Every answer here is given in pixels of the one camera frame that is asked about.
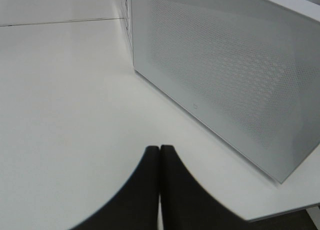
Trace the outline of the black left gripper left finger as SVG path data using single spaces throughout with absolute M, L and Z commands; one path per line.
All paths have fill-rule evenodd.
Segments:
M 157 229 L 160 149 L 148 146 L 121 189 L 73 229 Z

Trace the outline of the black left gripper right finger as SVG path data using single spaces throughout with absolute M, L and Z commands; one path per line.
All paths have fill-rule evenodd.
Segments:
M 250 229 L 191 175 L 175 148 L 160 148 L 160 201 L 164 229 Z

